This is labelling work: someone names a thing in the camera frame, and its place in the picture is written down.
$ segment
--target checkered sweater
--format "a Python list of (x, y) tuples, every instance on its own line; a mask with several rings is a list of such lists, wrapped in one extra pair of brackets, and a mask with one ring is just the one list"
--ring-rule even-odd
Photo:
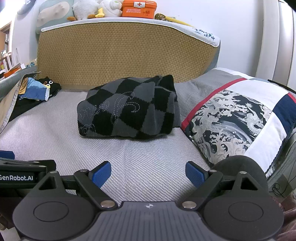
[(79, 133), (88, 137), (147, 139), (181, 125), (171, 75), (128, 77), (91, 89), (77, 114)]

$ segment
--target green plush pillow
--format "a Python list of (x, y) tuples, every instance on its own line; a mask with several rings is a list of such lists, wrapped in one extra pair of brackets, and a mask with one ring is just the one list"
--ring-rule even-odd
[(73, 2), (74, 0), (47, 0), (41, 4), (36, 33), (40, 34), (42, 28), (69, 22), (67, 18), (74, 17)]

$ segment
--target blue gripper pad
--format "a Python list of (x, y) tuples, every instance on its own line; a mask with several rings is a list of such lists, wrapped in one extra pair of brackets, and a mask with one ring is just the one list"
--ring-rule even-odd
[(185, 174), (196, 188), (202, 185), (208, 177), (207, 172), (192, 161), (186, 163)]
[(0, 151), (0, 158), (15, 159), (13, 151)]
[(102, 163), (103, 166), (99, 165), (95, 169), (93, 169), (91, 180), (96, 186), (99, 188), (108, 180), (111, 176), (111, 164), (110, 162), (106, 161)]

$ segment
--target dragon print pillow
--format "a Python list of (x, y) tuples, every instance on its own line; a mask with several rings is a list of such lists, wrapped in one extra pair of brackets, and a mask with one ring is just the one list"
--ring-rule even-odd
[(229, 156), (255, 160), (266, 176), (296, 127), (296, 99), (266, 80), (216, 68), (175, 84), (181, 128), (212, 166)]

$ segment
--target cable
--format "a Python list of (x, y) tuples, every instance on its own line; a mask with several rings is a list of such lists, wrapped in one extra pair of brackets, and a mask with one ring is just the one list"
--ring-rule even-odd
[(294, 161), (294, 164), (293, 164), (293, 166), (292, 166), (292, 168), (291, 168), (290, 175), (289, 175), (289, 177), (288, 177), (287, 185), (286, 185), (286, 187), (285, 187), (285, 190), (284, 190), (283, 192), (281, 192), (281, 193), (279, 192), (279, 190), (280, 190), (280, 188), (281, 188), (281, 186), (280, 186), (279, 183), (275, 183), (274, 186), (272, 187), (272, 191), (274, 192), (274, 194), (275, 194), (277, 197), (279, 197), (279, 196), (284, 197), (283, 194), (284, 194), (285, 191), (287, 190), (287, 187), (289, 186), (289, 184), (291, 183), (291, 181), (293, 181), (293, 180), (296, 178), (296, 176), (294, 176), (294, 177), (291, 179), (291, 181), (289, 181), (295, 163), (296, 163), (296, 160)]

